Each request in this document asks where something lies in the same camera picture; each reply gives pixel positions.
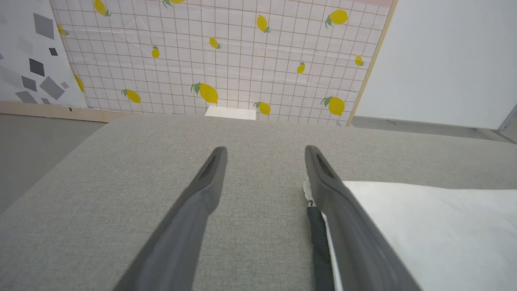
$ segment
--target grid pattern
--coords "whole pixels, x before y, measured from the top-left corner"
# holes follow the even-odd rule
[[[92,109],[204,115],[215,104],[191,92],[200,82],[216,89],[217,106],[256,110],[260,101],[271,112],[257,112],[259,120],[328,125],[348,120],[389,11],[346,0],[186,0],[168,8],[156,0],[104,3],[109,17],[93,1],[51,0]],[[337,9],[349,20],[325,27]],[[257,28],[259,15],[270,33]],[[222,47],[210,46],[210,37]],[[300,62],[305,70],[297,74]],[[137,92],[141,104],[122,95],[124,89]],[[321,104],[328,96],[345,102],[341,116]]]

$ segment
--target gray sofa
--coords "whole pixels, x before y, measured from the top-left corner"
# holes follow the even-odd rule
[[[517,146],[178,115],[116,120],[0,216],[1,290],[110,290],[210,152],[228,148],[193,290],[312,290],[304,148],[343,180],[517,188]]]

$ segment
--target white wall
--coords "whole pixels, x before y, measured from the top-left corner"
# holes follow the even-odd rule
[[[517,1],[399,0],[357,116],[497,129],[517,104]]]
[[[0,101],[22,101],[16,93],[27,92],[33,102],[87,108],[72,73],[65,47],[48,0],[2,1],[0,4]],[[52,20],[53,38],[36,33],[34,13]],[[51,55],[55,48],[57,56]],[[29,59],[44,65],[44,75],[31,72]],[[35,91],[24,87],[22,76],[35,82]],[[53,98],[40,85],[50,77],[64,93]]]

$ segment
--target white cloth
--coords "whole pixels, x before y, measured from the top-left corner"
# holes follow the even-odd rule
[[[516,290],[517,190],[343,183],[422,290]]]
[[[330,263],[332,264],[332,277],[334,278],[334,290],[343,291],[343,282],[341,282],[341,275],[339,275],[339,265],[336,259],[336,251],[332,244],[332,236],[330,235],[330,229],[328,228],[327,216],[322,212],[323,220],[325,221],[325,229],[327,231],[328,249],[330,253]]]

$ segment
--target lemon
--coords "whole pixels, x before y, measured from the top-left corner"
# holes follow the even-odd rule
[[[194,89],[195,93],[200,93],[201,97],[205,99],[208,103],[215,103],[217,104],[217,99],[219,98],[219,95],[217,94],[217,91],[214,89],[214,87],[208,85],[208,84],[192,84],[190,86],[190,91],[192,92],[192,89]]]
[[[167,5],[172,6],[172,4],[181,4],[184,0],[163,0],[162,3],[165,8],[168,8]]]
[[[160,50],[158,50],[157,46],[153,45],[153,51],[151,52],[151,54],[155,59],[160,56]]]
[[[221,48],[221,44],[220,43],[217,43],[217,40],[213,37],[210,37],[210,45],[214,48],[214,49],[220,49]]]
[[[60,24],[57,25],[57,31],[59,31],[59,34],[63,36],[69,35],[68,31],[66,31]]]
[[[81,80],[81,78],[79,78],[79,76],[76,76],[76,75],[73,75],[75,77],[75,80],[77,81],[77,84],[79,84],[79,89],[81,89],[82,92],[86,92],[84,90],[84,83],[83,83],[83,80]]]
[[[356,57],[356,65],[358,65],[359,67],[360,67],[360,66],[362,66],[362,65],[364,65],[364,62],[362,61],[362,58],[361,58],[361,56],[360,56],[360,55],[358,55],[358,56]]]
[[[348,14],[346,14],[346,11],[343,9],[338,9],[338,10],[332,12],[327,17],[327,21],[325,21],[325,27],[327,27],[327,24],[330,26],[332,26],[332,24],[343,24],[348,19],[350,19],[350,17],[348,17]]]
[[[135,103],[140,103],[140,96],[138,96],[138,94],[135,91],[125,89],[122,90],[121,93],[124,94],[124,96],[127,96],[129,100]]]
[[[341,116],[341,114],[343,114],[343,111],[345,111],[345,102],[343,102],[343,100],[337,97],[330,96],[327,98],[323,98],[321,103],[323,102],[325,102],[325,107],[327,107],[328,105],[328,111],[330,111],[330,113],[334,115]]]
[[[303,73],[303,71],[305,71],[305,63],[301,62],[300,65],[298,66],[298,69],[296,69],[296,72],[298,74],[301,74],[301,73]]]
[[[101,0],[95,0],[94,7],[102,16],[111,16],[111,12],[106,9],[106,6],[104,6],[104,3]]]
[[[262,32],[267,32],[267,33],[271,32],[271,29],[269,28],[269,26],[267,26],[266,18],[260,14],[257,17],[257,27]]]
[[[257,107],[262,114],[269,115],[271,112],[271,107],[267,103],[255,102],[253,106]]]

